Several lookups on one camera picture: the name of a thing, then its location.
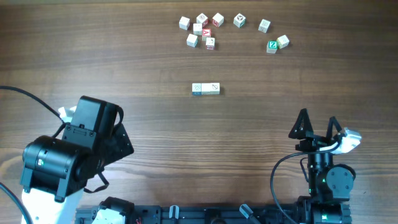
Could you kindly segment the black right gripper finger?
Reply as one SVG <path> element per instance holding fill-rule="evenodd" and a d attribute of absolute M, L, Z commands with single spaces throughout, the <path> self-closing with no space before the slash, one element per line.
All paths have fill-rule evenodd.
<path fill-rule="evenodd" d="M 297 120 L 289 133 L 291 139 L 313 138 L 313 128 L 308 115 L 308 110 L 303 108 L 298 114 Z"/>
<path fill-rule="evenodd" d="M 329 119 L 327 131 L 326 131 L 326 138 L 331 139 L 333 137 L 333 128 L 336 129 L 337 133 L 339 133 L 342 130 L 342 127 L 340 126 L 339 122 L 337 119 L 332 116 Z"/>

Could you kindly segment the green letter Z block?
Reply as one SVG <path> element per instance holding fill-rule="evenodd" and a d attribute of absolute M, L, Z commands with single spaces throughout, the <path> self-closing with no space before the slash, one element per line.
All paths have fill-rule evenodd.
<path fill-rule="evenodd" d="M 278 49 L 278 44 L 276 41 L 274 40 L 268 41 L 267 50 L 266 50 L 268 54 L 275 54 L 277 52 L 277 49 Z"/>

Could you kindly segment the white block leaf picture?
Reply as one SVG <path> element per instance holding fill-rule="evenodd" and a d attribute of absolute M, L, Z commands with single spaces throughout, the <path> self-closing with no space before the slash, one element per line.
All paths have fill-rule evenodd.
<path fill-rule="evenodd" d="M 212 95 L 219 95 L 220 94 L 220 83 L 211 83 L 211 91 Z"/>

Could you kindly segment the white block blue side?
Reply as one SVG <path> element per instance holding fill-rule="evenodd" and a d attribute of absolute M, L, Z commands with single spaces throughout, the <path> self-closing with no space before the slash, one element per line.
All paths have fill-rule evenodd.
<path fill-rule="evenodd" d="M 201 95 L 201 83 L 193 83 L 192 84 L 192 95 L 193 96 Z"/>

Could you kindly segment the white block plain picture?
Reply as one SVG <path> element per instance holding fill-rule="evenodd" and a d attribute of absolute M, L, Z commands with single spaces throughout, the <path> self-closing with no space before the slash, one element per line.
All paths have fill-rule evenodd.
<path fill-rule="evenodd" d="M 260 24 L 259 24 L 258 31 L 263 32 L 263 33 L 266 33 L 266 32 L 268 31 L 270 25 L 271 25 L 271 22 L 270 22 L 270 21 L 268 21 L 268 20 L 266 20 L 266 19 L 263 19 L 263 20 L 260 22 Z"/>

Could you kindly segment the white block green side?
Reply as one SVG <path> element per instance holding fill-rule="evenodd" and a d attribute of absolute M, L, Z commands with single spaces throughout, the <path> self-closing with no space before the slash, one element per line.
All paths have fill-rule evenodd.
<path fill-rule="evenodd" d="M 210 95 L 212 91 L 211 83 L 202 83 L 201 84 L 201 94 L 202 95 Z"/>

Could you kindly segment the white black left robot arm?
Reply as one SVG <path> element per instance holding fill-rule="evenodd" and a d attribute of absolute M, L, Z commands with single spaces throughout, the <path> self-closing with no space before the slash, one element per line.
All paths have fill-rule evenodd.
<path fill-rule="evenodd" d="M 89 179 L 108 188 L 104 168 L 131 155 L 134 148 L 122 124 L 123 109 L 82 96 L 65 111 L 53 136 L 40 136 L 24 149 L 20 184 L 24 223 L 70 223 Z"/>

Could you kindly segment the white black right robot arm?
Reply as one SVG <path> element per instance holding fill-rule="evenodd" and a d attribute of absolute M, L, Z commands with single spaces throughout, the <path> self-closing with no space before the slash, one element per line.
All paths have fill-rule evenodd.
<path fill-rule="evenodd" d="M 333 157 L 345 154 L 359 146 L 362 136 L 348 128 L 342 128 L 331 117 L 325 136 L 316 135 L 307 109 L 300 110 L 289 133 L 298 139 L 296 150 L 306 153 L 309 196 L 300 196 L 293 212 L 295 223 L 352 222 L 347 202 L 353 189 L 356 173 L 345 164 L 334 164 Z"/>

